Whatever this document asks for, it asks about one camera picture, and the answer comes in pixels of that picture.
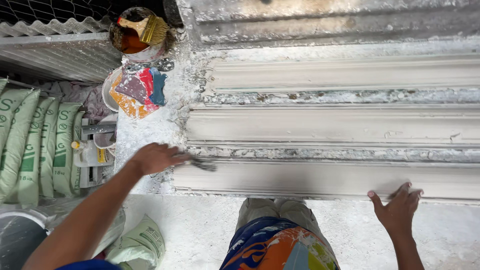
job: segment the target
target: yellow bottle cap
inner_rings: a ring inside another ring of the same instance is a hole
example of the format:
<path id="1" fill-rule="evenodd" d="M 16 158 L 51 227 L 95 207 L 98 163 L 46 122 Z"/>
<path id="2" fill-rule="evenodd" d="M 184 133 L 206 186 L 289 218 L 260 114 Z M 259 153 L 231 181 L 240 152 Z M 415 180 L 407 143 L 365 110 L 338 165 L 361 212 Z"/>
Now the yellow bottle cap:
<path id="1" fill-rule="evenodd" d="M 74 142 L 72 142 L 71 146 L 72 146 L 72 148 L 77 149 L 78 147 L 80 147 L 80 143 L 77 142 L 77 141 L 74 141 Z"/>

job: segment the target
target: concrete floor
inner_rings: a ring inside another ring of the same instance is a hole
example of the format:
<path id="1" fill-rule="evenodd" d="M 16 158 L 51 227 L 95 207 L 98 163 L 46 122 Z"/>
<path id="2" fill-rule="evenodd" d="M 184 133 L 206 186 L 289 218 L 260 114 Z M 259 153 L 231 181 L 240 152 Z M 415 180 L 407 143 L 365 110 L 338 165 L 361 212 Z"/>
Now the concrete floor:
<path id="1" fill-rule="evenodd" d="M 166 247 L 157 269 L 219 269 L 244 198 L 129 195 L 124 232 L 144 214 L 159 226 Z M 370 201 L 307 201 L 342 270 L 397 269 L 388 234 Z M 480 207 L 420 204 L 413 220 L 425 269 L 478 269 Z"/>

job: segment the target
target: pants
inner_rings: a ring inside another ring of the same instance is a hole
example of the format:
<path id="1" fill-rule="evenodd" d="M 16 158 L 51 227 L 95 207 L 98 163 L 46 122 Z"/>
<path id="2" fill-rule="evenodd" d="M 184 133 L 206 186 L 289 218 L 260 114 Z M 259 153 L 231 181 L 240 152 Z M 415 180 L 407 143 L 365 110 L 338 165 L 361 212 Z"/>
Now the pants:
<path id="1" fill-rule="evenodd" d="M 332 247 L 318 227 L 315 215 L 303 202 L 284 199 L 276 199 L 274 202 L 270 199 L 247 198 L 240 207 L 239 220 L 235 231 L 260 217 L 288 219 L 318 236 L 327 244 L 330 252 L 334 254 Z"/>

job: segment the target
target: green printed bag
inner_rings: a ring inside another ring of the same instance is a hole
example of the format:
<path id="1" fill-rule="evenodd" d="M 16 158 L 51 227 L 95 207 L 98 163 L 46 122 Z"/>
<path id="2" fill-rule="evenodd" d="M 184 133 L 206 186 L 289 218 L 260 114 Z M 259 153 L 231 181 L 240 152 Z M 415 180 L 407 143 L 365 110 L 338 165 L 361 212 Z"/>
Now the green printed bag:
<path id="1" fill-rule="evenodd" d="M 31 92 L 15 110 L 0 162 L 0 203 L 5 201 L 17 183 L 17 173 L 39 95 L 38 90 Z"/>
<path id="2" fill-rule="evenodd" d="M 40 135 L 43 120 L 54 98 L 40 98 L 33 114 L 30 129 L 28 130 L 25 151 L 18 171 L 17 183 L 10 195 L 8 203 L 20 203 L 22 207 L 37 206 L 38 204 L 38 167 L 40 160 Z"/>
<path id="3" fill-rule="evenodd" d="M 43 121 L 42 138 L 40 142 L 40 179 L 38 193 L 41 196 L 53 197 L 53 156 L 57 142 L 57 118 L 59 100 L 54 99 L 48 107 Z"/>
<path id="4" fill-rule="evenodd" d="M 28 89 L 9 89 L 6 87 L 0 95 L 0 149 L 5 147 L 15 114 L 14 111 L 30 93 L 32 91 Z"/>
<path id="5" fill-rule="evenodd" d="M 0 79 L 0 94 L 2 93 L 3 89 L 5 88 L 5 85 L 7 85 L 8 80 L 7 79 Z"/>
<path id="6" fill-rule="evenodd" d="M 82 132 L 82 117 L 84 115 L 84 111 L 79 111 L 73 120 L 73 141 L 79 141 L 80 135 Z M 72 188 L 72 193 L 75 196 L 80 196 L 80 167 L 75 166 L 72 159 L 72 172 L 70 176 L 70 185 Z"/>
<path id="7" fill-rule="evenodd" d="M 157 266 L 165 254 L 165 245 L 157 224 L 144 215 L 140 223 L 108 247 L 107 261 L 119 264 L 133 259 L 146 260 Z"/>
<path id="8" fill-rule="evenodd" d="M 72 196 L 70 185 L 72 172 L 73 150 L 70 146 L 73 141 L 72 127 L 74 116 L 81 103 L 60 103 L 57 119 L 57 142 L 55 157 L 53 158 L 53 189 L 67 196 Z"/>

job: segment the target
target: wooden brush handle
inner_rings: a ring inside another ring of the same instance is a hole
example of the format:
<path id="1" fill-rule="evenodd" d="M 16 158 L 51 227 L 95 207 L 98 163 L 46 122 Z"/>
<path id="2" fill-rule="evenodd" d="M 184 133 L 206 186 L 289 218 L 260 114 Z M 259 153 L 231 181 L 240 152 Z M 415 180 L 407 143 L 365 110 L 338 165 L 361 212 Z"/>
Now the wooden brush handle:
<path id="1" fill-rule="evenodd" d="M 145 18 L 139 22 L 132 22 L 124 18 L 120 18 L 117 21 L 117 24 L 122 27 L 128 27 L 135 29 L 138 33 L 138 37 L 142 36 L 143 31 L 145 30 L 145 27 L 147 26 L 148 23 L 148 18 Z"/>

